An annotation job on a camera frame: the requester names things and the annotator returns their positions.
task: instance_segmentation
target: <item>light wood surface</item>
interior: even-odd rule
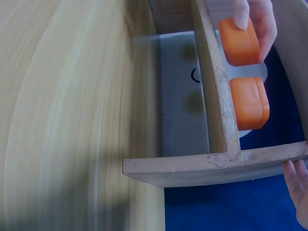
[[[153,0],[152,5],[158,33],[193,30],[190,0]]]
[[[154,35],[146,0],[0,1],[0,230],[165,229],[122,174],[160,153]]]
[[[308,142],[229,153],[124,160],[124,173],[160,187],[254,180],[282,174],[282,162],[308,161]]]
[[[296,100],[308,139],[308,3],[272,0],[278,35],[274,43]]]
[[[207,3],[214,28],[233,15],[232,0],[203,0]],[[191,0],[152,0],[154,20],[160,34],[193,30]]]
[[[194,32],[203,80],[211,153],[240,150],[226,69],[204,0],[192,0]]]

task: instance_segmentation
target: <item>blue fabric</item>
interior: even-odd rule
[[[240,139],[242,149],[304,140],[296,103],[279,56],[265,63],[270,117]],[[303,231],[283,176],[202,187],[165,189],[166,231]]]

